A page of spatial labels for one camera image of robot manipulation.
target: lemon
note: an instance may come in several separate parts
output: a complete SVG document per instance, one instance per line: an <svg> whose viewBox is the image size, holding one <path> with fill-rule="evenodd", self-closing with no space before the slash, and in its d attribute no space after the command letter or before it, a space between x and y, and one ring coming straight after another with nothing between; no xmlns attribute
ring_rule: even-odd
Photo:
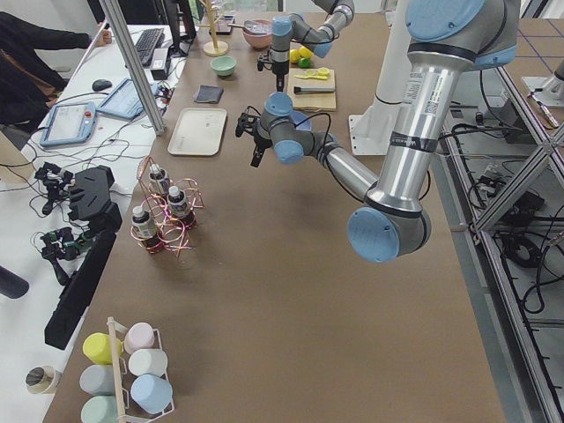
<svg viewBox="0 0 564 423"><path fill-rule="evenodd" d="M314 55L309 48L303 46L298 49L298 53L300 53L300 56L306 59L311 59L311 57Z"/></svg>
<svg viewBox="0 0 564 423"><path fill-rule="evenodd" d="M290 50L290 62L291 63L297 63L299 62L301 59L301 55L300 52L296 49L293 48Z"/></svg>

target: spoon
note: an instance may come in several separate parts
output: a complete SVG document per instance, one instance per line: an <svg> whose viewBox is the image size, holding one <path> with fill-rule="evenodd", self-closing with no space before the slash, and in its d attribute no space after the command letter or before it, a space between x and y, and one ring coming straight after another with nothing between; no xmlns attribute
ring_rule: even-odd
<svg viewBox="0 0 564 423"><path fill-rule="evenodd" d="M250 33L251 35L266 35L272 32L270 24L263 24L256 20L246 20L243 25L240 24L228 24L235 28L241 28L244 32Z"/></svg>

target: green bowl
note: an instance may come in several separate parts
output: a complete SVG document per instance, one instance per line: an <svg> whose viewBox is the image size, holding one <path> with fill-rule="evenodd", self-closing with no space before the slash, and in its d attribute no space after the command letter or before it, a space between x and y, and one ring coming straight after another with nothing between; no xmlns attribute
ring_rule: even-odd
<svg viewBox="0 0 564 423"><path fill-rule="evenodd" d="M219 77L233 74L237 61L231 56L216 57L211 61L211 68Z"/></svg>

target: light blue cup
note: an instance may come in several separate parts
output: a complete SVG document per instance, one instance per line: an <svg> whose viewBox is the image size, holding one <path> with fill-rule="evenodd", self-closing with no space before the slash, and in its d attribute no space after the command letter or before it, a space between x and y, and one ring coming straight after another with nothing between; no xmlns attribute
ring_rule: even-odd
<svg viewBox="0 0 564 423"><path fill-rule="evenodd" d="M131 384L131 398L146 412L163 412L173 400L173 387L158 376L140 375Z"/></svg>
<svg viewBox="0 0 564 423"><path fill-rule="evenodd" d="M115 395L114 369L111 366L92 364L80 376L80 388L90 395Z"/></svg>
<svg viewBox="0 0 564 423"><path fill-rule="evenodd" d="M114 396L92 397L80 412L82 423L116 423L117 402Z"/></svg>

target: green lime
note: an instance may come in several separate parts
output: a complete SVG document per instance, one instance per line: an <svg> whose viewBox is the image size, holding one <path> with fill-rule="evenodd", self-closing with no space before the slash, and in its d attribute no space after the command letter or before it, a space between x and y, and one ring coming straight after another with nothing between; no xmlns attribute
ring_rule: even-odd
<svg viewBox="0 0 564 423"><path fill-rule="evenodd" d="M302 57L298 62L298 66L303 69L307 69L311 65L311 60L308 57Z"/></svg>

